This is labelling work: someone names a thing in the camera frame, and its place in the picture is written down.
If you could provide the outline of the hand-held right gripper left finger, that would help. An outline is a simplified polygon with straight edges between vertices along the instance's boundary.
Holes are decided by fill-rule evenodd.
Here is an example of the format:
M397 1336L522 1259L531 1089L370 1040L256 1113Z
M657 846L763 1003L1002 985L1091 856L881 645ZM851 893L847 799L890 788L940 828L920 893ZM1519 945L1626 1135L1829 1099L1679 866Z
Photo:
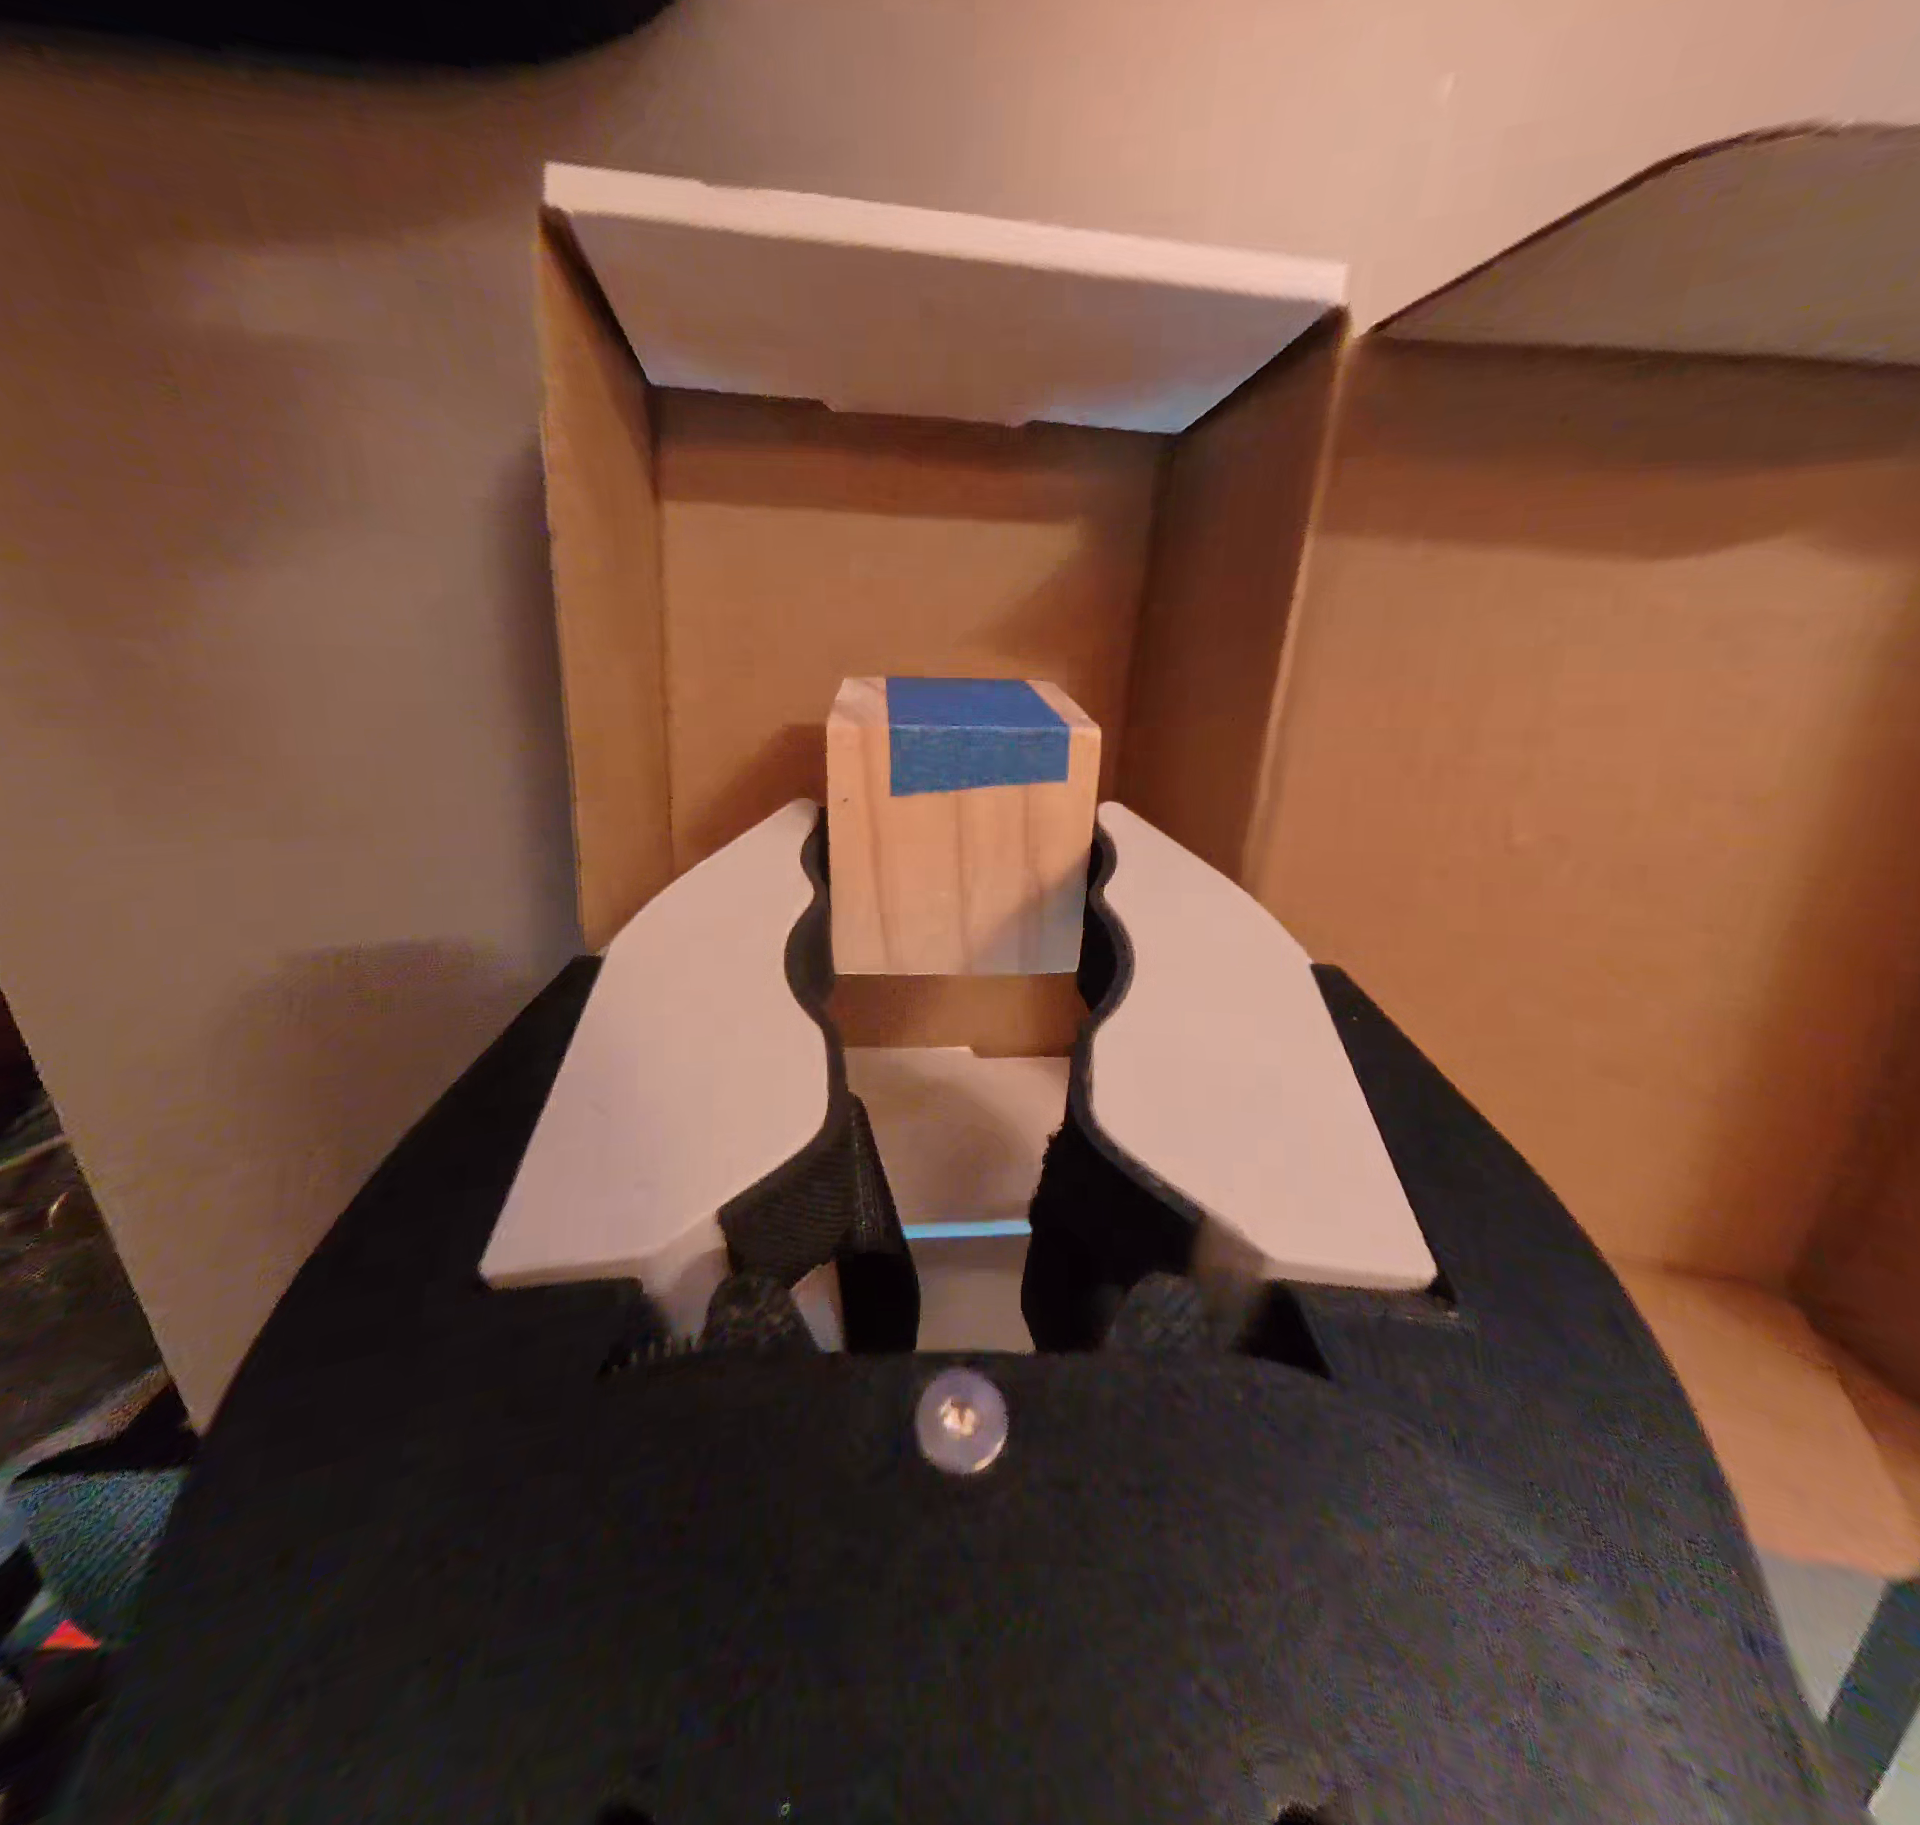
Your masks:
M920 1282L830 1020L826 814L796 799L599 954L479 1273L635 1284L693 1342L771 1284L830 1352L914 1350Z

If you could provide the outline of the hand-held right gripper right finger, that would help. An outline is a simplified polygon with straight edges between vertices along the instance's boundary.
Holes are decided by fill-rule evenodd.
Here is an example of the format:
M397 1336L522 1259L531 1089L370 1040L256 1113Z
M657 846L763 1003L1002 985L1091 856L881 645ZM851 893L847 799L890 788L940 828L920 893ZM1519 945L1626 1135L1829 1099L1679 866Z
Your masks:
M1424 1298L1437 1262L1311 956L1138 811L1094 814L1066 1117L1028 1203L1022 1320L1094 1350L1165 1278L1227 1342L1281 1289Z

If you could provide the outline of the wooden block with blue tape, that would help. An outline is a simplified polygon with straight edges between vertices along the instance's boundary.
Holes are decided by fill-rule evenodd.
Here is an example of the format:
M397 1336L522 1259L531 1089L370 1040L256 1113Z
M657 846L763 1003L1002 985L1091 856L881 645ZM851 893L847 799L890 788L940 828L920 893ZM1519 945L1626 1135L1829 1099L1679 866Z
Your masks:
M826 720L842 977L1040 977L1081 959L1102 733L1059 686L849 677Z

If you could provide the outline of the small cardboard box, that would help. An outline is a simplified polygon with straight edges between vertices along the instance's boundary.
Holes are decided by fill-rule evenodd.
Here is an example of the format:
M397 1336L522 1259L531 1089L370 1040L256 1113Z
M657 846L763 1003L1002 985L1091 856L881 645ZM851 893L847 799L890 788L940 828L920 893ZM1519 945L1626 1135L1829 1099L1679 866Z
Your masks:
M782 806L826 814L849 677L1059 686L1102 733L1094 811L1257 900L1344 306L1316 259L549 166L541 452L590 949ZM920 1236L1028 1229L1077 969L834 971Z

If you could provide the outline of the large cardboard box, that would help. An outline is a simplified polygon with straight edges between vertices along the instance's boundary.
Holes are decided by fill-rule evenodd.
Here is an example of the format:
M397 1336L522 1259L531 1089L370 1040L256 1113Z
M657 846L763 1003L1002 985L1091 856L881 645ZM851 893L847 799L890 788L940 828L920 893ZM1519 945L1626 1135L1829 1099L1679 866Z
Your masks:
M1916 1573L1916 126L1351 347L1259 893L1621 1273L1767 1554Z

